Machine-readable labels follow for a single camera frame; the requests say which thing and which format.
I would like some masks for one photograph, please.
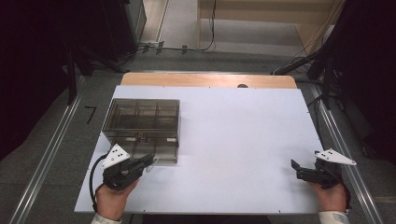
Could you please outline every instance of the black cable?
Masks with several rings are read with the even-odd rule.
[[[143,47],[143,46],[137,47],[136,52],[133,53],[133,54],[130,54],[124,62],[117,64],[117,67],[120,67],[120,66],[122,66],[122,65],[125,65],[125,64],[128,63],[128,61],[131,60],[131,58],[134,57],[136,54],[143,52],[142,49],[139,49],[139,48],[141,48],[141,47]]]
[[[183,51],[183,50],[184,50],[184,51],[199,51],[199,52],[205,52],[208,48],[206,48],[206,49],[178,49],[178,48],[164,48],[164,47],[162,47],[162,48],[158,48],[158,47],[148,47],[148,48],[145,49],[145,50],[153,50],[153,49],[170,49],[170,50],[180,50],[180,51]],[[137,51],[137,52],[135,52],[135,53],[129,55],[129,57],[128,57],[124,62],[117,64],[117,66],[125,65],[125,64],[128,63],[136,54],[143,53],[143,52],[146,52],[146,51],[140,50],[140,51]]]
[[[324,146],[323,146],[323,138],[322,138],[321,133],[320,133],[319,117],[318,117],[318,111],[320,110],[320,100],[321,100],[321,98],[318,98],[317,102],[315,103],[315,105],[314,105],[314,112],[315,112],[316,129],[317,129],[319,141],[320,141],[322,147],[324,147]]]
[[[216,48],[216,43],[215,43],[215,18],[216,18],[216,5],[217,5],[217,0],[215,0],[215,2],[213,3],[213,7],[212,7],[212,16],[209,19],[209,28],[212,32],[212,41],[210,42],[209,46],[206,49],[199,49],[201,51],[205,51],[208,50],[213,44],[215,45]]]
[[[306,59],[306,57],[295,57],[295,58],[293,58],[293,60],[291,60],[290,63],[293,64],[294,61],[297,60],[297,59]],[[309,67],[306,67],[306,64],[304,64],[304,68],[306,69],[306,71],[309,70]],[[302,73],[302,72],[298,71],[297,69],[298,69],[298,68],[294,69],[294,71],[296,71],[296,72],[298,72],[298,73]]]
[[[91,173],[90,173],[90,195],[91,195],[91,199],[92,199],[92,207],[93,207],[93,211],[95,211],[95,213],[97,213],[97,204],[96,204],[96,200],[95,200],[95,194],[93,194],[93,173],[95,172],[95,168],[98,165],[99,161],[104,160],[107,157],[108,153],[99,157],[99,159],[93,164],[93,167],[91,168]]]
[[[294,80],[296,81],[296,83],[303,82],[303,83],[311,83],[311,84],[319,85],[321,87],[323,86],[323,84],[318,81],[298,79],[298,78],[295,78]]]
[[[315,103],[318,99],[320,99],[322,97],[322,95],[320,95],[320,96],[318,96],[317,98],[315,98],[313,101],[311,101],[310,103],[308,103],[307,105],[306,105],[306,107],[309,107],[309,106],[311,106],[313,103]]]
[[[301,49],[300,51],[298,51],[293,57],[290,57],[290,58],[289,58],[282,66],[280,66],[280,67],[284,67],[284,66],[286,66],[286,65],[289,65],[290,60],[294,60],[294,59],[298,58],[298,56],[301,55],[301,54],[303,53],[304,50],[306,50],[309,46],[311,46],[312,44],[314,44],[315,41],[317,41],[318,39],[320,39],[320,38],[322,38],[323,36],[326,35],[326,33],[325,33],[325,34],[323,34],[323,35],[321,35],[321,36],[318,36],[316,39],[314,39],[315,36],[318,34],[320,28],[323,26],[323,24],[326,22],[327,19],[329,19],[329,20],[328,20],[326,26],[328,26],[328,25],[330,24],[330,22],[332,21],[332,18],[334,17],[334,15],[335,15],[336,12],[337,12],[337,9],[341,6],[341,2],[342,2],[342,1],[340,1],[340,2],[338,3],[337,7],[336,7],[335,10],[334,10],[334,13],[332,14],[332,16],[331,16],[330,19],[329,19],[329,16],[330,16],[330,14],[331,14],[330,12],[331,12],[332,7],[333,7],[333,5],[334,5],[334,0],[332,0],[332,6],[331,6],[330,9],[329,9],[329,13],[327,14],[326,19],[325,19],[325,20],[323,21],[323,23],[319,26],[319,28],[315,31],[314,35],[312,36],[311,41],[308,42],[308,44],[306,45],[306,47],[304,47],[303,49]]]

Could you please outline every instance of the plastic compartment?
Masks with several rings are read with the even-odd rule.
[[[102,132],[132,158],[153,153],[160,162],[177,163],[179,105],[179,100],[113,99]]]

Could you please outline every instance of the wooden board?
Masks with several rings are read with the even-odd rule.
[[[293,77],[271,75],[231,75],[196,73],[127,73],[121,85],[183,86],[183,87],[237,87],[297,89]]]

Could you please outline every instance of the wooden panel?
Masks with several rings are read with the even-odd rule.
[[[201,19],[212,15],[214,0],[198,0],[197,47]],[[217,0],[216,19],[295,23],[307,54],[316,49],[321,37],[335,24],[345,0]]]
[[[213,0],[200,0],[200,18],[212,15]],[[216,3],[216,19],[233,21],[275,21],[289,23],[318,23],[329,13],[332,0],[297,1],[227,1]]]
[[[184,87],[237,87],[297,89],[293,77],[271,75],[228,75],[188,73],[127,73],[121,85],[184,86]]]

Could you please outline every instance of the gray floor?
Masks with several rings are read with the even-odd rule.
[[[279,55],[279,50],[262,50],[261,54],[246,52],[192,52],[182,54],[180,51],[163,50],[162,53],[149,51],[134,56],[123,66],[131,71],[220,71],[234,73],[268,74],[270,71],[287,63],[295,49]],[[293,72],[303,77],[304,68]],[[81,181],[88,169],[98,134],[101,130],[106,109],[111,95],[120,84],[122,74],[110,70],[97,70],[92,77],[86,77],[86,87],[82,92],[81,101],[71,123],[60,144],[59,151],[45,178],[43,186],[33,203],[26,223],[89,223],[92,214],[74,213],[74,207],[80,191]],[[307,102],[313,99],[310,85],[299,83]],[[26,184],[34,174],[50,139],[66,109],[67,91],[53,103],[52,107],[37,123],[28,139],[22,146],[13,151],[0,162],[0,223],[7,223],[18,205]],[[85,106],[97,106],[97,110],[89,124],[91,110]],[[358,162],[361,174],[373,194],[380,214],[385,223],[396,223],[396,203],[384,203],[379,197],[396,195],[396,166],[387,161],[367,159],[361,153],[361,144],[345,114],[336,105],[332,106],[339,128],[345,135],[353,159]],[[332,147],[333,142],[326,126],[320,119],[320,129],[325,147]],[[351,223],[368,223],[361,210],[360,202],[352,190],[352,210],[349,218]],[[276,216],[270,217],[274,223],[318,223],[318,216]]]

